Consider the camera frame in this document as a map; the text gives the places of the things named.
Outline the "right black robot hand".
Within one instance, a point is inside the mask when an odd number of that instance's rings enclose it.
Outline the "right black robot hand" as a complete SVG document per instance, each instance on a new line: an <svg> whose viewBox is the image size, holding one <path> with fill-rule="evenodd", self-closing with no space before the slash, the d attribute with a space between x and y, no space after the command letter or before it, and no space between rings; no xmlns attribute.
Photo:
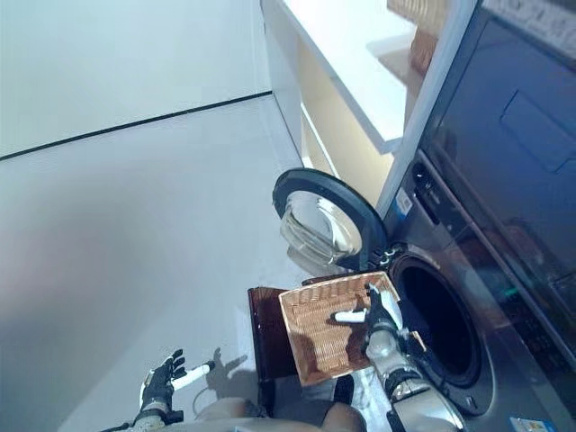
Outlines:
<svg viewBox="0 0 576 432"><path fill-rule="evenodd" d="M399 334L403 329L403 318L394 295L381 291L374 283L367 283L366 292L370 306L358 310L341 310L333 312L330 318L339 324L365 324L368 333L375 331L388 331L393 335Z"/></svg>

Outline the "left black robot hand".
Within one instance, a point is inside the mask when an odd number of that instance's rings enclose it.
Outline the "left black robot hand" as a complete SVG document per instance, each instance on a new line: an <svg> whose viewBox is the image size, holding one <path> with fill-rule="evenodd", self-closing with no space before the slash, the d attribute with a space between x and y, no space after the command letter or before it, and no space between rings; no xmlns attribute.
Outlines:
<svg viewBox="0 0 576 432"><path fill-rule="evenodd" d="M140 387L139 410L149 410L155 405L170 410L174 392L204 377L214 367L215 362L209 360L193 369L186 369L184 351L177 349L160 366L151 369L146 375Z"/></svg>

